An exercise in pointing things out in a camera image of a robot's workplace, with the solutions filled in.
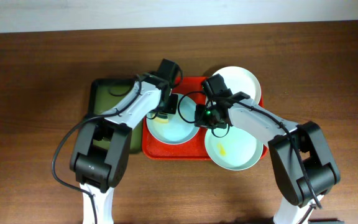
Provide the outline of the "yellow green sponge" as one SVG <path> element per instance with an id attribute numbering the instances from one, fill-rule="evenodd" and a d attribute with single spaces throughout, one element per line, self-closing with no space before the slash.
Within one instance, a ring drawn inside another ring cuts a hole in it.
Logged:
<path id="1" fill-rule="evenodd" d="M 167 114 L 158 114 L 155 118 L 154 121 L 156 123 L 162 123 L 162 124 L 167 124 L 169 122 L 169 117 Z"/>

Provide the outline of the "light blue plate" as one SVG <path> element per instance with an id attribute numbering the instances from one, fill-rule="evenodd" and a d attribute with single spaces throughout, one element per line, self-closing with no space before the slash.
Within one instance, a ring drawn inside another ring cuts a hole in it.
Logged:
<path id="1" fill-rule="evenodd" d="M 188 96 L 181 101 L 179 106 L 181 115 L 188 121 L 195 120 L 195 108 L 196 103 Z M 147 129 L 156 140 L 171 145 L 183 144 L 195 137 L 199 131 L 193 123 L 186 123 L 182 120 L 178 112 L 167 115 L 169 117 L 167 124 L 146 119 Z"/>

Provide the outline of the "light green plate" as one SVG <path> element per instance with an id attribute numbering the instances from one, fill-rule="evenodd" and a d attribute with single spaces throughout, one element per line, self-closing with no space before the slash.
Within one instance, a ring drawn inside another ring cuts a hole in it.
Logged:
<path id="1" fill-rule="evenodd" d="M 262 157 L 264 145 L 239 128 L 207 130 L 204 146 L 218 166 L 234 171 L 254 166 Z"/>

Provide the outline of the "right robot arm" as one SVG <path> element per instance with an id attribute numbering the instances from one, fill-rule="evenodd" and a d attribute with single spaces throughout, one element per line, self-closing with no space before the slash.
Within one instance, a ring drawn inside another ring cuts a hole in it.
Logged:
<path id="1" fill-rule="evenodd" d="M 208 129 L 235 127 L 270 151 L 273 173 L 283 195 L 272 223 L 309 223 L 321 199 L 341 175 L 318 124 L 288 121 L 259 106 L 245 93 L 215 96 L 196 105 L 195 124 Z"/>

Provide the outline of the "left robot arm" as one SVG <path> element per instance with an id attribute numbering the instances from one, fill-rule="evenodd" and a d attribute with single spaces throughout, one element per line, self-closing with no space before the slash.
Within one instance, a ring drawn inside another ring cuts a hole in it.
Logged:
<path id="1" fill-rule="evenodd" d="M 148 113 L 167 107 L 176 78 L 176 72 L 145 73 L 116 106 L 75 127 L 70 169 L 83 194 L 83 223 L 113 222 L 114 188 L 126 171 L 132 131 Z"/>

